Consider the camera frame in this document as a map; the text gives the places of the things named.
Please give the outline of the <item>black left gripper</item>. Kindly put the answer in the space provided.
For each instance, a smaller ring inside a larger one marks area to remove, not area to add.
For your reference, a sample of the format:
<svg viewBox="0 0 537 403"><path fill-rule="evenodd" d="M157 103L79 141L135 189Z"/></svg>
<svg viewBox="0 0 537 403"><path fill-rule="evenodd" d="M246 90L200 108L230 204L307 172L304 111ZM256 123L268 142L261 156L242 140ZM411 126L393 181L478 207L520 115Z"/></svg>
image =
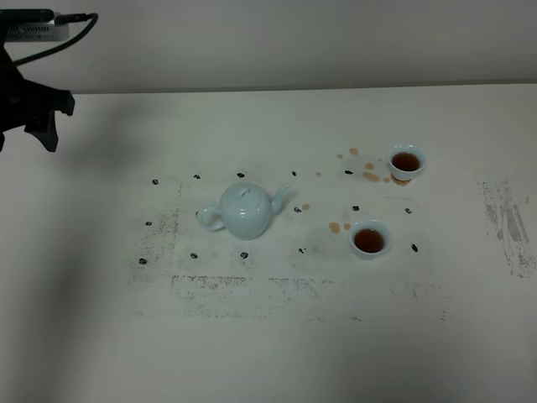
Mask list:
<svg viewBox="0 0 537 403"><path fill-rule="evenodd" d="M23 78L1 42L1 138L8 130L24 127L49 152L55 152L58 135L55 113L71 116L75 99L69 91Z"/></svg>

